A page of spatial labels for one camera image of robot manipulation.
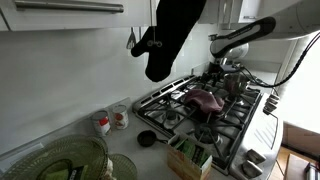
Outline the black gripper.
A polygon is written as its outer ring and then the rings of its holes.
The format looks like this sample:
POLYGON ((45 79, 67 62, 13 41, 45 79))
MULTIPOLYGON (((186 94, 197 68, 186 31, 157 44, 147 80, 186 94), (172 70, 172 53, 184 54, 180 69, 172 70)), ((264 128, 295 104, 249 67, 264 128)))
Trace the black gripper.
POLYGON ((214 60, 213 69, 216 73, 230 74, 239 73, 243 67, 231 63, 227 58, 217 58, 214 60))

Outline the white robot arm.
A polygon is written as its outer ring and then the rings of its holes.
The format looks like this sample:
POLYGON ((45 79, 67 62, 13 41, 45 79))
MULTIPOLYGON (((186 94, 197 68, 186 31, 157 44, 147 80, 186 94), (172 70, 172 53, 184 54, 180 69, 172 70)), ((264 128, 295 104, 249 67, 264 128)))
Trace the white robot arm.
POLYGON ((214 34, 210 53, 214 58, 213 63, 219 64, 231 50, 250 42, 298 39, 319 30, 320 0, 299 0, 228 34, 214 34))

